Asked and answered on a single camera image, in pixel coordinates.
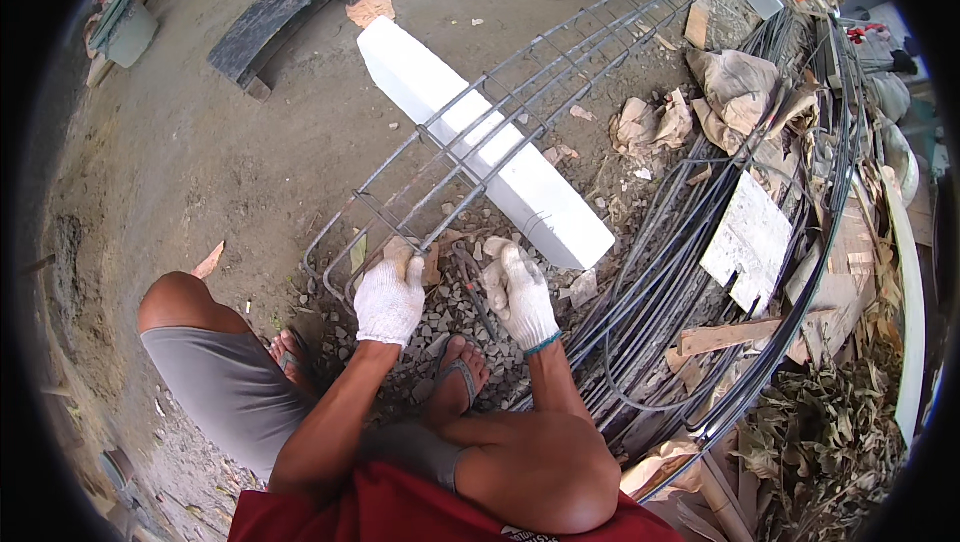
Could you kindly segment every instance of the gray shorts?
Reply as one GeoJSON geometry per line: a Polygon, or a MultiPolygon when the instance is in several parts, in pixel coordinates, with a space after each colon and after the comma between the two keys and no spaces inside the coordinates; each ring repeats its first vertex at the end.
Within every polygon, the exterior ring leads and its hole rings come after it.
{"type": "MultiPolygon", "coordinates": [[[[194,423],[220,449],[270,480],[287,438],[317,404],[253,333],[163,327],[140,335],[153,364],[194,423]]],[[[384,460],[456,492],[464,449],[415,424],[365,430],[358,460],[384,460]]]]}

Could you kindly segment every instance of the person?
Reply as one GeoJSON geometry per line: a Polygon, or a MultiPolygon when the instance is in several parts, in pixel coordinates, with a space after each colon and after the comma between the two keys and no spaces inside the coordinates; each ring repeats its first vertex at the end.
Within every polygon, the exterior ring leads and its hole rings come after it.
{"type": "Polygon", "coordinates": [[[154,364],[199,428],[269,480],[240,495],[232,541],[680,539],[619,491],[543,273],[513,242],[499,260],[506,305],[494,309],[526,355],[534,411],[471,413],[490,372],[453,335],[419,423],[373,431],[364,417],[424,312],[424,260],[408,244],[388,244],[366,273],[356,350],[319,398],[295,332],[268,351],[200,279],[174,272],[152,285],[138,325],[154,364]]]}

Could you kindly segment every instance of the red cloth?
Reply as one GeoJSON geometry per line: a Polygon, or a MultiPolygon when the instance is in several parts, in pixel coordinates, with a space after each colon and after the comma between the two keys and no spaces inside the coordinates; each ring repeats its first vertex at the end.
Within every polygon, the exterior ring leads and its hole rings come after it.
{"type": "Polygon", "coordinates": [[[588,533],[536,535],[510,527],[437,484],[381,462],[359,465],[340,500],[323,512],[300,498],[246,491],[228,542],[253,540],[657,540],[683,542],[665,521],[621,493],[613,518],[588,533]]]}

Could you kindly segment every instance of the concrete floor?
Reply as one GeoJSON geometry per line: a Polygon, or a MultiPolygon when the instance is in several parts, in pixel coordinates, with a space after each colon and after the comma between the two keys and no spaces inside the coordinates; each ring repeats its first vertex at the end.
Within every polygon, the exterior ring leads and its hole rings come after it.
{"type": "MultiPolygon", "coordinates": [[[[172,539],[219,538],[232,496],[264,482],[210,443],[166,390],[138,339],[142,295],[225,239],[207,280],[214,297],[234,308],[250,300],[253,330],[274,334],[294,288],[306,287],[297,264],[309,239],[413,131],[370,80],[342,4],[325,7],[264,69],[266,104],[210,68],[210,48],[254,1],[149,0],[160,29],[132,68],[83,93],[44,215],[42,254],[74,259],[47,275],[40,316],[58,342],[54,368],[83,440],[68,453],[85,488],[117,500],[96,455],[125,449],[137,469],[129,495],[154,533],[172,539]],[[200,507],[202,522],[186,505],[200,507]]],[[[595,1],[392,0],[396,22],[469,80],[595,1]]],[[[666,33],[677,44],[681,27],[666,33]]],[[[594,109],[602,123],[627,94],[689,79],[679,54],[659,53],[603,96],[594,109]]],[[[602,157],[610,143],[594,125],[565,140],[602,157]]],[[[598,163],[585,161],[571,181],[592,181],[598,163]]]]}

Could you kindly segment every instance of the white work glove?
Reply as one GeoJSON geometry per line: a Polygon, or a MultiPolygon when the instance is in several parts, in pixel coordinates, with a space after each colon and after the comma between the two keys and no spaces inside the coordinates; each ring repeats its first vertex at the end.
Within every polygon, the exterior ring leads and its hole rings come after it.
{"type": "Polygon", "coordinates": [[[490,308],[525,355],[542,350],[560,335],[544,273],[509,239],[488,238],[484,252],[495,257],[483,271],[490,308]]]}
{"type": "Polygon", "coordinates": [[[394,236],[383,249],[383,260],[366,272],[353,299],[360,327],[357,340],[371,339],[406,348],[424,315],[424,258],[394,236]]]}

